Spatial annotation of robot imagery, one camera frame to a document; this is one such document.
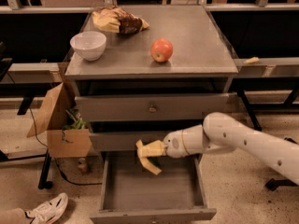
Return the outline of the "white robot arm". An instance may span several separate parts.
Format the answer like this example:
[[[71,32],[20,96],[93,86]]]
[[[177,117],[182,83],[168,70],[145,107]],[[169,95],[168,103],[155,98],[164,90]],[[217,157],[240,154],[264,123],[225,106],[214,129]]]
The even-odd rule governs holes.
[[[149,144],[135,143],[142,166],[158,175],[162,169],[151,158],[184,158],[195,154],[220,154],[237,148],[247,151],[284,178],[280,186],[299,185],[299,146],[291,141],[253,130],[219,112],[208,114],[204,121],[190,128],[171,132],[163,140]]]

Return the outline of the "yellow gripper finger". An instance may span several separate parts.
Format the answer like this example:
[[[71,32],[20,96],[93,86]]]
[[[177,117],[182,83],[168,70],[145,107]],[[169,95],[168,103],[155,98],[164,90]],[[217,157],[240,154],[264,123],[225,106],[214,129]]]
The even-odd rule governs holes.
[[[162,168],[159,169],[156,166],[154,166],[153,164],[151,164],[148,161],[148,158],[140,158],[140,162],[145,169],[147,169],[148,171],[150,171],[151,173],[153,173],[155,175],[158,175],[162,171]]]
[[[165,145],[160,140],[156,140],[146,145],[144,145],[141,140],[138,140],[135,145],[137,147],[137,155],[139,158],[162,157],[166,155]]]

